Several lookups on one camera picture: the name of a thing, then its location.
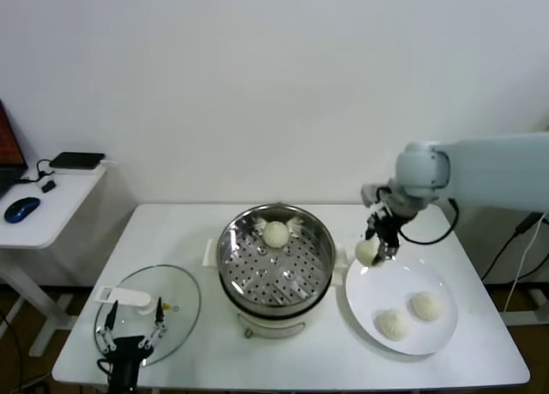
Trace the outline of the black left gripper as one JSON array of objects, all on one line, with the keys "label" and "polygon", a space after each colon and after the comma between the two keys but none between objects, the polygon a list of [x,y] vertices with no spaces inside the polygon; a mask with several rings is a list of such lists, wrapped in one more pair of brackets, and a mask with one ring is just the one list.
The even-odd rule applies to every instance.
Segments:
[{"label": "black left gripper", "polygon": [[139,369],[144,360],[164,337],[167,331],[163,300],[158,298],[155,309],[154,327],[145,337],[126,336],[114,340],[112,331],[118,311],[118,301],[112,305],[104,325],[96,330],[97,343],[110,366],[108,373],[108,393],[135,393]]}]

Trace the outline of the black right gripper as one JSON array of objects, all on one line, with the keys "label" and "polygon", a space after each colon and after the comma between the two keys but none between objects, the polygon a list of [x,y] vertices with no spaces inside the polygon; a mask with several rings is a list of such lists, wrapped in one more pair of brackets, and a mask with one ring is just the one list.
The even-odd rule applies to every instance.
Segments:
[{"label": "black right gripper", "polygon": [[365,239],[377,236],[380,243],[372,264],[380,265],[395,257],[397,248],[400,246],[398,234],[403,225],[403,219],[398,215],[387,214],[384,211],[377,211],[371,215],[371,222],[367,224]]}]

